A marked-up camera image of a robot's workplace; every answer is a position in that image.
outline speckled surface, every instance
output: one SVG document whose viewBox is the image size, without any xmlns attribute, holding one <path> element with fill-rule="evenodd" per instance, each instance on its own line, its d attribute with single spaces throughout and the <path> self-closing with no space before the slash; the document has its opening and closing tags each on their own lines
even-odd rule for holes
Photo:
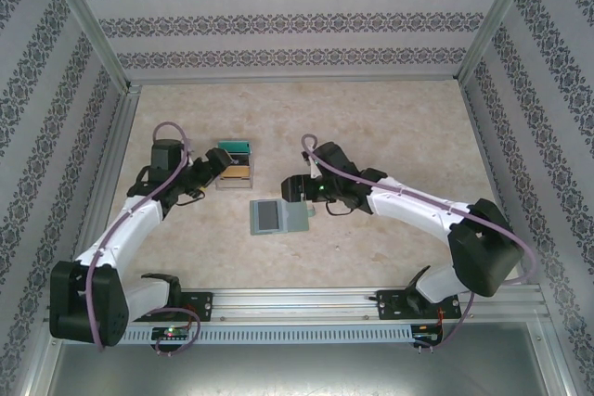
<svg viewBox="0 0 594 396">
<path fill-rule="evenodd" d="M 321 204 L 308 232 L 251 236 L 249 201 L 278 198 L 286 177 L 307 173 L 304 133 L 336 142 L 359 169 L 374 167 L 443 198 L 492 199 L 455 81 L 146 86 L 111 217 L 149 163 L 161 121 L 182 125 L 195 155 L 220 139 L 252 141 L 254 189 L 211 186 L 202 202 L 174 208 L 126 281 L 158 272 L 178 275 L 184 287 L 400 286 L 426 264 L 448 260 L 448 248 L 415 227 L 360 211 L 331 217 Z M 161 135 L 176 137 L 174 130 Z"/>
</svg>

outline enclosure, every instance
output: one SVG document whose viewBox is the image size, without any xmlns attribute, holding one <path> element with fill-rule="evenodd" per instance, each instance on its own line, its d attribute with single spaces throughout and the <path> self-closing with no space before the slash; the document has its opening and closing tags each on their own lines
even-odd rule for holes
<svg viewBox="0 0 594 396">
<path fill-rule="evenodd" d="M 0 394 L 594 394 L 594 0 L 0 2 Z M 122 208 L 161 121 L 193 156 L 252 144 L 253 188 L 172 210 L 124 278 L 210 290 L 211 322 L 185 359 L 154 355 L 150 323 L 103 354 L 51 338 L 53 266 Z M 494 200 L 536 275 L 418 355 L 366 296 L 448 262 L 438 240 L 318 203 L 306 232 L 250 235 L 250 201 L 308 173 L 306 133 Z"/>
</svg>

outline wire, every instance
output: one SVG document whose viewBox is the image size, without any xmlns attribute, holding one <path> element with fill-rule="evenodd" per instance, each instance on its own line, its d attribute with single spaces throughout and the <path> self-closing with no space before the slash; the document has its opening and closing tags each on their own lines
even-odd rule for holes
<svg viewBox="0 0 594 396">
<path fill-rule="evenodd" d="M 354 211 L 354 209 L 351 209 L 345 213 L 334 213 L 330 210 L 329 201 L 326 201 L 326 212 L 329 213 L 333 217 L 343 217 L 344 215 L 350 215 L 353 213 L 353 211 Z"/>
<path fill-rule="evenodd" d="M 434 347 L 436 350 L 438 350 L 438 349 L 442 348 L 444 345 L 446 345 L 454 337 L 454 335 L 458 332 L 458 330 L 460 329 L 460 327 L 466 320 L 466 317 L 468 317 L 468 314 L 471 311 L 471 306 L 473 303 L 474 303 L 474 293 L 471 292 L 471 296 L 468 299 L 466 309 L 464 310 L 464 313 L 462 313 L 462 316 L 458 320 L 458 323 L 454 326 L 454 328 L 452 328 L 452 330 L 449 332 L 449 334 L 441 342 L 439 342 L 438 345 L 436 345 Z"/>
<path fill-rule="evenodd" d="M 195 203 L 196 201 L 200 201 L 201 199 L 205 199 L 206 198 L 206 194 L 204 193 L 203 190 L 199 190 L 199 192 L 196 194 L 196 197 L 194 197 L 194 199 L 191 199 L 190 201 L 186 201 L 185 203 L 175 203 L 175 206 L 179 206 L 184 207 L 187 206 L 188 204 L 192 204 Z"/>
<path fill-rule="evenodd" d="M 305 141 L 307 139 L 313 139 L 314 140 L 314 144 L 312 145 L 312 148 L 310 149 L 309 146 L 305 143 Z M 511 241 L 513 241 L 516 245 L 518 245 L 520 248 L 523 249 L 523 251 L 525 252 L 525 254 L 528 256 L 528 258 L 530 259 L 530 269 L 528 270 L 527 273 L 524 273 L 523 275 L 517 277 L 517 278 L 512 278 L 509 280 L 505 280 L 503 282 L 504 285 L 512 285 L 512 284 L 516 284 L 516 283 L 522 283 L 524 281 L 526 281 L 528 278 L 530 278 L 532 275 L 535 274 L 536 272 L 536 255 L 535 252 L 532 250 L 532 248 L 530 248 L 526 243 L 523 242 L 523 240 L 521 240 L 518 236 L 516 236 L 515 234 L 513 234 L 511 231 L 508 231 L 506 228 L 499 226 L 498 224 L 494 224 L 489 222 L 488 220 L 485 220 L 484 218 L 481 217 L 477 217 L 476 215 L 472 215 L 469 212 L 465 212 L 465 211 L 461 211 L 459 209 L 456 208 L 452 208 L 440 201 L 437 201 L 435 199 L 432 198 L 428 198 L 425 197 L 421 194 L 415 193 L 409 189 L 403 188 L 403 187 L 394 187 L 391 185 L 384 185 L 384 184 L 380 184 L 380 183 L 376 183 L 373 181 L 369 181 L 366 180 L 364 178 L 360 178 L 358 176 L 355 175 L 351 175 L 350 173 L 346 173 L 343 171 L 340 171 L 338 169 L 336 169 L 333 166 L 330 166 L 328 163 L 326 163 L 324 160 L 322 160 L 318 155 L 316 155 L 314 153 L 314 149 L 317 146 L 317 136 L 315 136 L 314 134 L 304 134 L 301 137 L 301 144 L 303 146 L 303 150 L 305 150 L 305 152 L 307 153 L 307 155 L 310 156 L 310 158 L 312 158 L 317 164 L 321 165 L 322 167 L 324 167 L 325 169 L 327 169 L 330 172 L 336 173 L 337 175 L 340 175 L 343 178 L 349 179 L 351 181 L 355 181 L 357 183 L 363 184 L 363 185 L 369 185 L 371 187 L 377 187 L 378 189 L 383 189 L 383 190 L 387 190 L 388 192 L 395 192 L 398 195 L 408 195 L 409 197 L 413 197 L 419 201 L 422 201 L 424 203 L 427 204 L 431 204 L 434 207 L 442 210 L 442 211 L 448 211 L 450 213 L 455 213 L 456 215 L 463 217 L 463 218 L 467 218 L 469 220 L 474 221 L 475 223 L 481 224 L 484 227 L 487 227 L 489 229 L 493 229 L 496 232 L 499 232 L 501 235 L 509 238 Z"/>
<path fill-rule="evenodd" d="M 196 340 L 198 340 L 198 336 L 200 335 L 200 318 L 198 317 L 198 315 L 191 311 L 188 310 L 186 308 L 157 308 L 156 310 L 152 310 L 151 312 L 149 312 L 149 314 L 158 314 L 158 313 L 185 313 L 187 315 L 189 315 L 190 317 L 193 317 L 194 320 L 196 320 L 196 332 L 194 333 L 194 336 L 192 336 L 192 339 L 190 339 L 187 343 L 183 344 L 181 347 L 179 347 L 177 350 L 175 351 L 163 351 L 159 349 L 159 345 L 161 344 L 161 341 L 164 340 L 165 338 L 158 338 L 157 342 L 155 343 L 155 351 L 157 352 L 157 355 L 159 356 L 167 356 L 167 357 L 171 357 L 171 356 L 175 356 L 176 354 L 179 354 L 180 352 L 183 352 L 185 350 L 187 350 L 191 345 L 193 345 L 194 343 L 196 343 Z M 191 320 L 190 323 L 187 325 L 187 330 L 189 331 L 189 327 L 191 325 Z"/>
<path fill-rule="evenodd" d="M 439 326 L 439 334 L 444 334 L 444 310 L 441 306 L 437 310 L 437 326 Z"/>
<path fill-rule="evenodd" d="M 128 212 L 124 213 L 118 220 L 116 220 L 115 223 L 110 227 L 110 229 L 108 229 L 107 234 L 105 236 L 103 236 L 101 241 L 99 242 L 99 246 L 98 246 L 97 250 L 95 251 L 95 255 L 93 255 L 93 259 L 91 260 L 91 263 L 89 264 L 89 269 L 86 273 L 86 279 L 84 281 L 86 310 L 87 310 L 88 316 L 89 316 L 89 325 L 91 327 L 91 335 L 93 336 L 93 341 L 97 345 L 97 348 L 99 349 L 99 351 L 103 351 L 104 347 L 103 347 L 103 344 L 101 343 L 101 336 L 99 335 L 97 318 L 95 316 L 95 304 L 93 303 L 93 274 L 95 273 L 95 268 L 97 267 L 99 258 L 103 255 L 103 252 L 105 251 L 105 248 L 107 247 L 107 244 L 110 241 L 111 237 L 113 236 L 113 234 L 115 234 L 115 232 L 119 229 L 119 227 L 123 224 L 123 222 L 125 222 L 128 218 L 130 218 L 134 212 L 136 212 L 138 209 L 140 209 L 142 206 L 144 206 L 154 196 L 159 194 L 163 189 L 165 189 L 168 185 L 170 185 L 171 182 L 177 177 L 177 175 L 179 175 L 179 173 L 182 172 L 182 170 L 184 169 L 184 167 L 186 167 L 186 164 L 187 164 L 187 158 L 188 158 L 187 148 L 189 147 L 189 142 L 187 141 L 187 137 L 186 137 L 186 133 L 184 132 L 184 129 L 182 129 L 175 122 L 165 121 L 165 122 L 162 122 L 161 124 L 159 124 L 157 127 L 155 127 L 155 129 L 152 132 L 153 142 L 157 139 L 157 133 L 159 132 L 159 130 L 164 126 L 174 127 L 175 129 L 177 129 L 177 131 L 179 132 L 179 134 L 182 137 L 184 146 L 182 149 L 182 159 L 181 159 L 179 165 L 175 168 L 174 173 L 172 173 L 172 175 L 169 178 L 167 178 L 167 180 L 162 185 L 160 185 L 155 190 L 153 190 L 150 194 L 148 194 L 146 197 L 144 197 L 140 201 L 138 201 Z M 171 312 L 176 309 L 168 308 L 167 310 L 168 310 L 168 312 Z"/>
<path fill-rule="evenodd" d="M 197 313 L 196 308 L 194 308 L 192 305 L 186 305 L 184 308 L 186 308 L 187 310 L 192 311 L 193 313 Z M 187 325 L 186 325 L 186 329 L 190 329 L 192 327 L 192 316 L 190 316 L 187 319 Z"/>
</svg>

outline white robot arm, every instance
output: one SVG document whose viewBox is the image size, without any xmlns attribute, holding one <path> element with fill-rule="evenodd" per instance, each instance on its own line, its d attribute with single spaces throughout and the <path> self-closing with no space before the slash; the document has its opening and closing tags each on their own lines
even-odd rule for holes
<svg viewBox="0 0 594 396">
<path fill-rule="evenodd" d="M 449 201 L 407 187 L 375 169 L 360 172 L 332 142 L 316 148 L 313 154 L 330 167 L 377 186 L 331 172 L 321 163 L 310 160 L 304 152 L 303 158 L 310 164 L 311 173 L 287 178 L 281 186 L 284 199 L 339 200 L 351 210 L 412 224 L 450 247 L 451 263 L 427 266 L 409 283 L 406 301 L 398 303 L 405 305 L 403 310 L 424 315 L 424 309 L 431 304 L 465 291 L 491 297 L 523 256 L 522 248 L 509 238 L 469 218 L 468 214 L 510 231 L 507 221 L 491 201 L 479 199 L 475 204 Z M 400 193 L 380 188 L 382 185 L 391 186 Z M 442 209 L 430 202 L 440 203 Z"/>
<path fill-rule="evenodd" d="M 93 342 L 85 281 L 98 250 L 101 250 L 101 256 L 92 274 L 92 302 L 102 345 L 117 344 L 129 321 L 158 308 L 180 306 L 182 291 L 175 276 L 143 275 L 128 288 L 123 288 L 121 277 L 145 238 L 162 222 L 173 205 L 178 204 L 179 196 L 202 199 L 202 189 L 231 163 L 223 149 L 212 148 L 206 153 L 206 161 L 200 158 L 193 162 L 188 160 L 178 176 L 158 191 L 183 162 L 182 150 L 183 144 L 177 140 L 154 141 L 150 165 L 140 171 L 114 222 L 74 262 L 58 262 L 54 267 L 50 276 L 50 332 L 54 337 Z M 123 216 L 127 218 L 113 232 L 111 229 Z M 101 248 L 106 236 L 109 237 L 107 243 Z"/>
</svg>

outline patterned wallpaper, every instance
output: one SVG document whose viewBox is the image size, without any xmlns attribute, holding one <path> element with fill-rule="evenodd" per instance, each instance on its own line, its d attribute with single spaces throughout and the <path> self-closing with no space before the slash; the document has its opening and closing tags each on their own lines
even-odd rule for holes
<svg viewBox="0 0 594 396">
<path fill-rule="evenodd" d="M 533 241 L 578 394 L 594 394 L 593 0 L 514 0 L 463 90 L 503 208 Z"/>
<path fill-rule="evenodd" d="M 493 0 L 87 0 L 137 81 L 457 72 Z"/>
<path fill-rule="evenodd" d="M 0 395 L 82 230 L 120 100 L 65 0 L 0 0 Z"/>
</svg>

